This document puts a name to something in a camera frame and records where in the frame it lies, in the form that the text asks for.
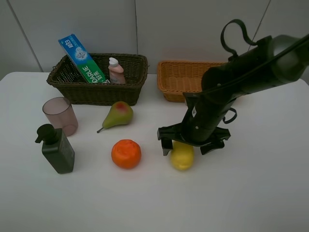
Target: dark brown wicker basket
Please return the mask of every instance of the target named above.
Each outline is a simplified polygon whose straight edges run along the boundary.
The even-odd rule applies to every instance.
[[[130,54],[90,54],[109,79],[109,58],[114,57],[124,68],[126,84],[92,84],[80,75],[68,56],[64,56],[47,78],[72,104],[113,105],[124,101],[135,105],[148,72],[147,58]]]

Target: tan wicker basket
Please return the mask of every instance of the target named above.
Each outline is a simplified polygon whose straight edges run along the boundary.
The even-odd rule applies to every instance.
[[[157,83],[166,100],[184,102],[183,92],[201,92],[201,80],[210,67],[224,62],[162,61],[158,64]]]

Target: pink plastic cup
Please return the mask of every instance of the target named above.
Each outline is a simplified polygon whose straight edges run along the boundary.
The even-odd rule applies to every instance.
[[[54,128],[61,128],[66,136],[76,132],[78,122],[68,99],[59,97],[47,101],[43,112]]]

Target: pear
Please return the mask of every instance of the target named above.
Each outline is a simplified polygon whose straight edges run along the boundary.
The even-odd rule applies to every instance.
[[[126,102],[118,101],[112,105],[108,115],[102,123],[102,128],[98,130],[97,133],[110,127],[129,124],[132,118],[132,108]]]

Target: wicker basket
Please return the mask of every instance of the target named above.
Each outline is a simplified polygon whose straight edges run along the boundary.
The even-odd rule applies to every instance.
[[[157,83],[166,100],[184,102],[183,92],[201,92],[201,80],[210,67],[224,62],[162,61],[158,65]]]
[[[147,58],[129,54],[91,54],[91,57],[107,78],[109,58],[116,58],[124,68],[126,84],[87,83],[68,56],[64,56],[55,66],[47,83],[57,88],[72,104],[112,105],[124,101],[135,105],[147,78]]]

